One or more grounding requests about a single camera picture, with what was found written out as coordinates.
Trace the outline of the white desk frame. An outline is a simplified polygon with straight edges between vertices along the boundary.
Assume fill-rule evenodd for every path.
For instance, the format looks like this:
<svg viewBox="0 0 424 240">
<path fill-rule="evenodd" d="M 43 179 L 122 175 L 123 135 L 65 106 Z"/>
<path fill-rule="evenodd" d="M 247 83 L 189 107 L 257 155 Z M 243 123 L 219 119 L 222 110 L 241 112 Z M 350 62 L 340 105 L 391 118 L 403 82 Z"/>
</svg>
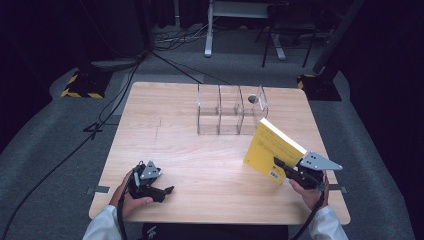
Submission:
<svg viewBox="0 0 424 240">
<path fill-rule="evenodd" d="M 241 1 L 224 1 L 209 0 L 208 6 L 208 24 L 207 35 L 204 48 L 204 56 L 209 58 L 212 56 L 213 46 L 213 22 L 216 17 L 237 17 L 237 18 L 255 18 L 266 19 L 267 3 L 258 2 L 241 2 Z"/>
</svg>

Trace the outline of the grey slanted metal pole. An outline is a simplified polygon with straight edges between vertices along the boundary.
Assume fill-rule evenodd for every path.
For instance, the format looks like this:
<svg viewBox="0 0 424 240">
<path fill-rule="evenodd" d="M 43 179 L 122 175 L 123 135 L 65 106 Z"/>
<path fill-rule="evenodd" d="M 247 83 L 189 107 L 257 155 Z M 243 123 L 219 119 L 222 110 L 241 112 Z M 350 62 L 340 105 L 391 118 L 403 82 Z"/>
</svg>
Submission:
<svg viewBox="0 0 424 240">
<path fill-rule="evenodd" d="M 313 66 L 314 73 L 320 74 L 329 64 L 332 54 L 336 51 L 337 46 L 341 42 L 343 35 L 347 32 L 349 26 L 356 17 L 358 11 L 362 7 L 365 0 L 352 0 L 347 12 L 341 17 L 334 33 L 330 36 L 325 50 L 322 52 L 317 62 Z"/>
</svg>

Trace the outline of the person's black clothing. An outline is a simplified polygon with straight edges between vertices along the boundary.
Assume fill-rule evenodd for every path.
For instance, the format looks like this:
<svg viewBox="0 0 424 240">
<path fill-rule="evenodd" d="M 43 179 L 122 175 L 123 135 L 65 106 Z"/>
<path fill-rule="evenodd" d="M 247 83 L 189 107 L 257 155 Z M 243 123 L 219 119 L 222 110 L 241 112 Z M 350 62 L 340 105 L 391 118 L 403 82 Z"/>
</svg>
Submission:
<svg viewBox="0 0 424 240">
<path fill-rule="evenodd" d="M 143 240 L 288 240 L 286 225 L 145 223 Z"/>
</svg>

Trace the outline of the grey flat floor plate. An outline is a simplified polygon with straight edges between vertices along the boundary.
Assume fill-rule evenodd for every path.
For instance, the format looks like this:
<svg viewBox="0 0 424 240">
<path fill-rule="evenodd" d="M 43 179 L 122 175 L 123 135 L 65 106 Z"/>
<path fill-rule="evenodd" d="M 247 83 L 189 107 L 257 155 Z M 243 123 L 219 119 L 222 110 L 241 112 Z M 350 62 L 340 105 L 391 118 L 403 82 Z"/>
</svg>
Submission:
<svg viewBox="0 0 424 240">
<path fill-rule="evenodd" d="M 121 58 L 113 60 L 93 61 L 92 65 L 100 69 L 126 69 L 139 62 L 137 58 Z"/>
</svg>

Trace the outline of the black yellow striped stand base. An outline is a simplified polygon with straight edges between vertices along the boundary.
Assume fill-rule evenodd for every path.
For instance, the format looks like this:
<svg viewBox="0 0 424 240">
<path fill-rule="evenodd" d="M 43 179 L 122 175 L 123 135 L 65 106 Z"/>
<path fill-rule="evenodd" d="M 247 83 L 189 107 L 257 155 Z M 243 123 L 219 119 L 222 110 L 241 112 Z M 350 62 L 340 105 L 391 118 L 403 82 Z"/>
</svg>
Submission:
<svg viewBox="0 0 424 240">
<path fill-rule="evenodd" d="M 309 101 L 341 101 L 335 84 L 332 81 L 326 81 L 320 75 L 299 75 L 297 87 L 304 91 Z"/>
<path fill-rule="evenodd" d="M 112 72 L 99 71 L 95 73 L 84 73 L 75 71 L 69 79 L 62 97 L 95 98 L 105 97 L 106 89 L 113 76 Z"/>
</svg>

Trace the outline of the clear acrylic divided organizer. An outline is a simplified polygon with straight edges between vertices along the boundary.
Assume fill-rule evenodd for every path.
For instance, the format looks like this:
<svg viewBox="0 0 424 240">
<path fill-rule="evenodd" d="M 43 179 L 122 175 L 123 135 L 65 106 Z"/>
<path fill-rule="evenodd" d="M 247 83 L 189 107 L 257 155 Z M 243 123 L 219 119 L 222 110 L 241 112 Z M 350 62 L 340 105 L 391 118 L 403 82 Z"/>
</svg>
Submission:
<svg viewBox="0 0 424 240">
<path fill-rule="evenodd" d="M 255 104 L 248 101 L 254 95 Z M 199 135 L 252 135 L 268 115 L 265 89 L 240 85 L 199 85 L 197 133 Z"/>
</svg>

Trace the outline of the black metal chair frame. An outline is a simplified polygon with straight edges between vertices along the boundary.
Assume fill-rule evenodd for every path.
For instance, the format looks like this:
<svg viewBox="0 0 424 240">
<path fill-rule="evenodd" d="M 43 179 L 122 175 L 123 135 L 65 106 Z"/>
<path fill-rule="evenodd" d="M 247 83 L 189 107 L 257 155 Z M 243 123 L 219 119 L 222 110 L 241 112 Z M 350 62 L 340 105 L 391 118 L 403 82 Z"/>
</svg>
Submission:
<svg viewBox="0 0 424 240">
<path fill-rule="evenodd" d="M 277 53 L 279 58 L 286 59 L 279 40 L 281 34 L 294 36 L 292 40 L 294 45 L 300 43 L 302 36 L 309 35 L 311 37 L 302 64 L 305 67 L 318 32 L 311 17 L 311 5 L 302 0 L 276 0 L 273 4 L 267 6 L 266 14 L 266 24 L 256 38 L 256 41 L 258 41 L 263 33 L 266 34 L 262 67 L 265 66 L 270 42 L 273 42 L 275 48 L 279 50 Z"/>
</svg>

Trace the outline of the person's right hand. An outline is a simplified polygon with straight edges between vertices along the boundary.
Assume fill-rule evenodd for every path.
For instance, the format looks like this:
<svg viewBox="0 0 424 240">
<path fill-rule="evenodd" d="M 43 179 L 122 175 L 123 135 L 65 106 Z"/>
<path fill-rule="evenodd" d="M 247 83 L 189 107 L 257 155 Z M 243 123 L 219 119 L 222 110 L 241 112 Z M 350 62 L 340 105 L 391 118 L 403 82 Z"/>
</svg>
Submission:
<svg viewBox="0 0 424 240">
<path fill-rule="evenodd" d="M 315 209 L 315 205 L 321 196 L 324 196 L 324 200 L 322 205 L 320 206 L 320 209 L 328 205 L 329 186 L 326 186 L 325 191 L 322 192 L 314 189 L 306 190 L 293 179 L 290 179 L 289 183 L 292 186 L 293 190 L 302 196 L 304 203 L 310 210 Z"/>
</svg>

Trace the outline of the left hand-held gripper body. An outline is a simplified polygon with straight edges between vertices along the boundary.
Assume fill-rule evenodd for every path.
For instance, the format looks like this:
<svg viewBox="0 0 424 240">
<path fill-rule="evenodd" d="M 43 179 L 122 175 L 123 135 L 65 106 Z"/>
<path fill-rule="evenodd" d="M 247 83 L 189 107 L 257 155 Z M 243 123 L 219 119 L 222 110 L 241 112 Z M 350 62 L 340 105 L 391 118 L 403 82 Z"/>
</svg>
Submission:
<svg viewBox="0 0 424 240">
<path fill-rule="evenodd" d="M 152 190 L 160 190 L 152 186 L 159 176 L 160 170 L 152 161 L 147 164 L 141 161 L 132 170 L 132 176 L 128 184 L 130 195 L 134 199 L 151 197 Z"/>
</svg>

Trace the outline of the yellow book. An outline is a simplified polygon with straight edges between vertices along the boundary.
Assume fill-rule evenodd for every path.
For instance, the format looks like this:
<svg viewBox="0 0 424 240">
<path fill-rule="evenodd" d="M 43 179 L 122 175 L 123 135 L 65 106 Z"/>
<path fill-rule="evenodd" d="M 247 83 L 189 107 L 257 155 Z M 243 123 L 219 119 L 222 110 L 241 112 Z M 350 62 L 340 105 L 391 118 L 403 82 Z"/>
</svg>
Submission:
<svg viewBox="0 0 424 240">
<path fill-rule="evenodd" d="M 257 125 L 244 162 L 275 183 L 282 184 L 286 174 L 274 163 L 274 158 L 282 160 L 289 167 L 294 167 L 306 152 L 305 148 L 266 118 L 262 118 Z"/>
</svg>

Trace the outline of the person's left hand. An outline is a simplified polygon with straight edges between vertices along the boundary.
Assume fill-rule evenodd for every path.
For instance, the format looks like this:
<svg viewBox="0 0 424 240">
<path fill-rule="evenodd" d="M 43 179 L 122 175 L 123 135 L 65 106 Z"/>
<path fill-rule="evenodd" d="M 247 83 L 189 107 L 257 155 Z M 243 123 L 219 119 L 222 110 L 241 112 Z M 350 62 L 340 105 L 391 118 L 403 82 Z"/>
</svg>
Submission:
<svg viewBox="0 0 424 240">
<path fill-rule="evenodd" d="M 121 195 L 124 193 L 124 188 L 125 188 L 127 181 L 128 181 L 128 179 L 131 175 L 132 175 L 131 171 L 129 171 L 125 175 L 121 184 L 116 188 L 115 192 L 113 193 L 112 198 L 109 201 L 110 205 L 112 205 L 114 207 L 118 207 Z M 122 218 L 126 219 L 127 217 L 131 216 L 132 213 L 135 210 L 137 210 L 137 209 L 139 209 L 139 208 L 141 208 L 145 205 L 148 205 L 152 202 L 153 202 L 153 199 L 151 197 L 143 197 L 143 198 L 139 198 L 139 199 L 134 199 L 129 193 L 126 193 L 124 195 L 124 202 L 123 202 L 123 206 L 122 206 Z"/>
</svg>

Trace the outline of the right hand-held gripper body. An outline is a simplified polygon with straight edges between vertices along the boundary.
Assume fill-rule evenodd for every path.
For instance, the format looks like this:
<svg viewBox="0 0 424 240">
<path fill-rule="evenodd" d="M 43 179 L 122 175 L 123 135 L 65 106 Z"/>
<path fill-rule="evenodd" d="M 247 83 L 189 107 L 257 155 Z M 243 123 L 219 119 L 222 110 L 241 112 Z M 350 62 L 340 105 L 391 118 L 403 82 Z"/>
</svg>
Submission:
<svg viewBox="0 0 424 240">
<path fill-rule="evenodd" d="M 296 164 L 294 180 L 304 189 L 323 191 L 324 172 L 326 170 L 342 170 L 343 167 L 328 158 L 309 151 Z"/>
</svg>

